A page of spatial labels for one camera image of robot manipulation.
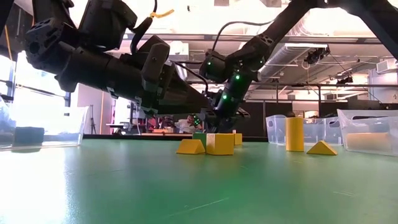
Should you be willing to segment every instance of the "green tabletop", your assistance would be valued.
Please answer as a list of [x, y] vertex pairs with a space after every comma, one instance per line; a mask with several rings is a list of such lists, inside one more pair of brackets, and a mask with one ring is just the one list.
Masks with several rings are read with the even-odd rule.
[[0, 223], [398, 223], [398, 157], [250, 142], [188, 156], [178, 144], [0, 152]]

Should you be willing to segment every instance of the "yellow cylinder block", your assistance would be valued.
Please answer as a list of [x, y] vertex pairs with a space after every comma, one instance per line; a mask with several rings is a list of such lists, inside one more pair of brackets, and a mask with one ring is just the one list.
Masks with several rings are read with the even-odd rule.
[[303, 118], [286, 118], [286, 151], [304, 151]]

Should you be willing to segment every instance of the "green block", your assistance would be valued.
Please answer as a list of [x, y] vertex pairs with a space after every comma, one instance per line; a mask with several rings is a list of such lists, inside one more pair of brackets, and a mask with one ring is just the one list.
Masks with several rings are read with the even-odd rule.
[[206, 134], [205, 133], [194, 133], [192, 134], [192, 139], [199, 139], [206, 149]]

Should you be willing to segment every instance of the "transparent container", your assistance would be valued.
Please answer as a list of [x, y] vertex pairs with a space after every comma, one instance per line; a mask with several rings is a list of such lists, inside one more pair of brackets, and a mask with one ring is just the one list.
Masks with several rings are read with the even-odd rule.
[[398, 156], [398, 111], [337, 113], [346, 150]]
[[88, 107], [7, 106], [0, 102], [0, 150], [78, 146]]
[[[268, 141], [272, 144], [286, 144], [286, 117], [275, 115], [266, 118]], [[314, 145], [324, 140], [328, 144], [342, 145], [338, 118], [304, 119], [304, 144]]]

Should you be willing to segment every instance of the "black object in bin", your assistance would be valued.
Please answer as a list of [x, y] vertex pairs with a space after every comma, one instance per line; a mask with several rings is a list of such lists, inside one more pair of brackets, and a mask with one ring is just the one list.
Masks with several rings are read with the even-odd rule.
[[12, 146], [41, 146], [44, 128], [16, 127]]

